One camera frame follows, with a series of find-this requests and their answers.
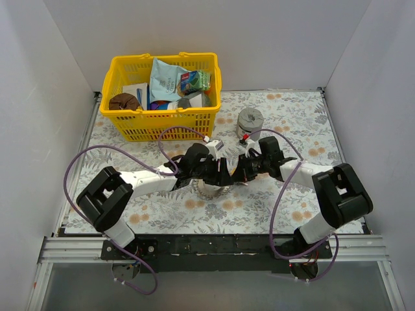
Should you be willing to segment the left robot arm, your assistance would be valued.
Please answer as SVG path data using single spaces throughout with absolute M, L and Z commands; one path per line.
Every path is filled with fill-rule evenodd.
M 96 231 L 113 240 L 116 252 L 124 259 L 138 251 L 135 234 L 122 214 L 130 199 L 153 192 L 174 191 L 201 179 L 214 189 L 232 184 L 225 158 L 219 157 L 224 146 L 220 140 L 193 144 L 184 155 L 174 158 L 155 171 L 119 172 L 102 169 L 78 195 L 76 203 Z

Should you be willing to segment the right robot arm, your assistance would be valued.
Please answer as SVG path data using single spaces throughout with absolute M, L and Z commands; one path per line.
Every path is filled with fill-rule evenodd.
M 372 199 L 350 164 L 324 166 L 299 157 L 286 157 L 273 136 L 260 139 L 259 150 L 253 148 L 254 141 L 248 135 L 239 142 L 245 152 L 239 156 L 231 176 L 234 182 L 247 183 L 258 174 L 268 174 L 283 182 L 283 190 L 295 183 L 314 190 L 318 200 L 319 212 L 299 226 L 291 240 L 280 246 L 270 242 L 276 256 L 282 259 L 311 256 L 337 229 L 373 211 Z

